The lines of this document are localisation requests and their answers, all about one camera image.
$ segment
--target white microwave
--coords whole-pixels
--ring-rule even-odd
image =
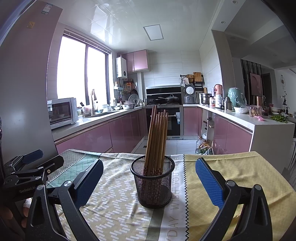
[[[47,109],[51,129],[78,121],[76,98],[48,100]]]

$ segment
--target leafy green vegetable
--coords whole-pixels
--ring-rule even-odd
[[[288,123],[286,121],[286,118],[283,115],[273,115],[272,117],[270,117],[272,120],[274,121],[278,121],[278,122],[283,122],[283,123]]]

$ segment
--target yellow sticker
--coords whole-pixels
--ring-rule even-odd
[[[27,25],[27,28],[33,28],[34,24],[35,24],[35,22],[29,22]]]

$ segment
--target water heater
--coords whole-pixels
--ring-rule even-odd
[[[116,77],[120,79],[128,78],[126,60],[123,57],[116,58]]]

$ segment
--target square ceiling light panel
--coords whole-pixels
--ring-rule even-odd
[[[144,30],[145,30],[146,34],[148,35],[148,38],[150,39],[150,41],[163,39],[163,33],[161,31],[159,24],[146,26],[146,27],[144,27]]]

